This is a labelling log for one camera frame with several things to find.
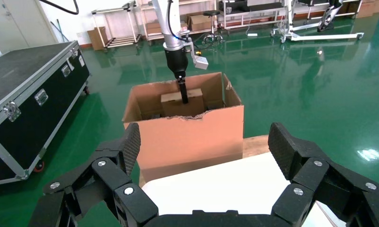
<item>door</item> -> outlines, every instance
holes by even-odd
[[[0,0],[0,51],[56,44],[37,0]]]
[[[12,14],[3,0],[0,0],[0,52],[27,48],[28,43],[17,27]]]

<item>stool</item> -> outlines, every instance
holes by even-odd
[[[212,23],[212,32],[207,33],[205,35],[205,37],[203,38],[202,44],[205,44],[205,41],[209,42],[209,39],[211,42],[214,42],[214,41],[221,42],[221,43],[223,42],[223,37],[221,35],[215,35],[215,28],[213,26],[213,16],[216,16],[219,14],[220,14],[220,11],[218,11],[218,10],[209,10],[209,11],[203,12],[204,16],[210,17],[210,21]]]

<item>wooden pallet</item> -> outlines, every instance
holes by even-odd
[[[268,135],[255,136],[244,139],[242,146],[242,158],[251,157],[270,152],[269,145],[267,144]],[[145,185],[145,180],[142,174],[139,174],[139,186]]]

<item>caster wheel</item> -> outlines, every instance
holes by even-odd
[[[36,166],[34,167],[34,172],[36,173],[42,172],[44,167],[45,167],[45,162],[43,162],[42,160],[39,160]]]
[[[88,86],[85,86],[84,92],[85,92],[86,95],[89,95],[89,88],[88,88]]]

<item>green epoxy floor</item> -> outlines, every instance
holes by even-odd
[[[379,15],[338,20],[336,26],[329,33],[353,28],[366,34],[355,44],[280,45],[267,29],[250,39],[244,31],[232,32],[226,43],[203,52],[208,70],[189,65],[187,75],[227,74],[245,105],[244,137],[267,134],[271,122],[282,122],[294,136],[316,142],[334,161],[379,182]],[[45,183],[83,163],[101,141],[123,134],[121,119],[132,86],[173,79],[160,44],[142,42],[140,47],[139,55],[133,47],[107,54],[84,50],[93,74],[91,95],[78,99],[48,148],[42,173],[0,185],[0,227],[26,226]],[[119,226],[104,204],[79,224]]]

